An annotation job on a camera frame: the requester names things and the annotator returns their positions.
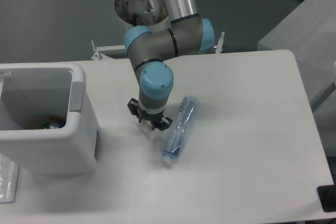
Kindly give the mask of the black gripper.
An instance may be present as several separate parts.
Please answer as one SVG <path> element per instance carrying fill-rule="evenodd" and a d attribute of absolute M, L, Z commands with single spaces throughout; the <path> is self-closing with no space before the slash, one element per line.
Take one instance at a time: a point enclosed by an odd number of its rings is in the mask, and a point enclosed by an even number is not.
<path fill-rule="evenodd" d="M 159 131 L 167 130 L 173 120 L 169 117 L 164 117 L 164 110 L 155 112 L 154 114 L 148 113 L 145 109 L 139 107 L 138 100 L 131 98 L 127 104 L 130 113 L 138 119 L 141 123 L 143 120 L 149 121 L 152 124 L 152 130 L 158 129 Z"/>

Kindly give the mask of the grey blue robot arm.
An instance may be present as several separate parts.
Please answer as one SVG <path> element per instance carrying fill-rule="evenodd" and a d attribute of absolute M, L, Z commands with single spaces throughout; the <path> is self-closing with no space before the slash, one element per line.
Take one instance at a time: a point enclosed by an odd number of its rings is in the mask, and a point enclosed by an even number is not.
<path fill-rule="evenodd" d="M 124 46 L 139 84 L 138 99 L 128 103 L 129 111 L 139 121 L 149 121 L 153 129 L 166 130 L 172 120 L 164 110 L 173 88 L 173 71 L 165 61 L 181 55 L 210 48 L 215 41 L 214 28 L 201 18 L 195 0 L 163 0 L 170 19 L 170 27 L 157 32 L 139 23 L 142 11 L 134 2 L 146 4 L 146 12 L 153 13 L 153 0 L 129 0 L 132 28 L 124 35 Z"/>

